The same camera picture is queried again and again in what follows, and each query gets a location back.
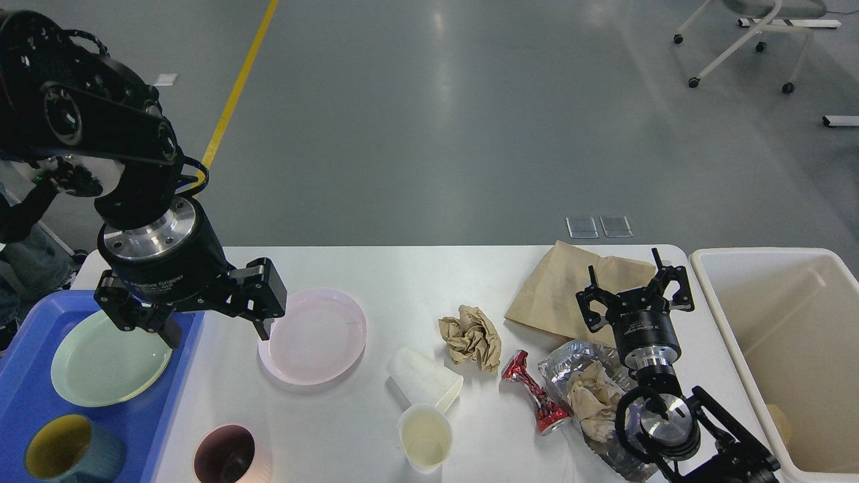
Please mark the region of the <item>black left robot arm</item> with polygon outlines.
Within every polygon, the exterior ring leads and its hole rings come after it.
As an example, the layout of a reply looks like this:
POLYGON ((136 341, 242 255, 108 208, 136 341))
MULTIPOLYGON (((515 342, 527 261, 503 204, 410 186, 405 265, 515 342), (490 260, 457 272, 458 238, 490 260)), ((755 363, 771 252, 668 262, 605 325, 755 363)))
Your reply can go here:
POLYGON ((108 263, 96 303, 122 331, 141 328, 172 348, 174 313, 215 310, 249 320, 261 340, 285 314, 287 288, 273 262, 230 264, 196 200, 208 169, 181 150, 159 92, 136 73, 74 42, 42 13, 2 12, 2 152, 24 162, 59 156, 123 165, 95 199, 104 224, 97 248, 108 263))

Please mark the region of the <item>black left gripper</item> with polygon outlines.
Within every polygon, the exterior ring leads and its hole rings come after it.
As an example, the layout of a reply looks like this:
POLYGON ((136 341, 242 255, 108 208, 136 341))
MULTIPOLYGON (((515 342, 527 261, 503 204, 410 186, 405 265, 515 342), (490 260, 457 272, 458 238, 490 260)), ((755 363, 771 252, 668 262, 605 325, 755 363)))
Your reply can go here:
POLYGON ((287 288, 274 262, 258 258, 242 268, 232 266, 194 198, 175 196, 162 217, 142 228, 105 224, 97 248, 113 271, 101 273, 94 300, 123 332, 141 328, 178 348, 182 330, 172 313, 196 309, 214 283, 215 310, 251 321, 262 341, 285 314, 287 288))

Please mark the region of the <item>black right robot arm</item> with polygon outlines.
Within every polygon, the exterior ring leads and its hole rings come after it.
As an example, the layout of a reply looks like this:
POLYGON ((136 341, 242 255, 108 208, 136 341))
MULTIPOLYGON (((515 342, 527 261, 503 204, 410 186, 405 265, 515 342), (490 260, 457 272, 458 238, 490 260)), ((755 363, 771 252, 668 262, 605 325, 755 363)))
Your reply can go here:
POLYGON ((615 434, 621 446, 654 464, 670 482, 775 482, 781 464, 705 389, 684 396, 674 363, 682 351, 670 312, 695 308, 684 266, 665 266, 645 286, 613 293, 589 285, 576 294, 590 332, 613 331, 619 360, 636 381, 620 398, 615 434))

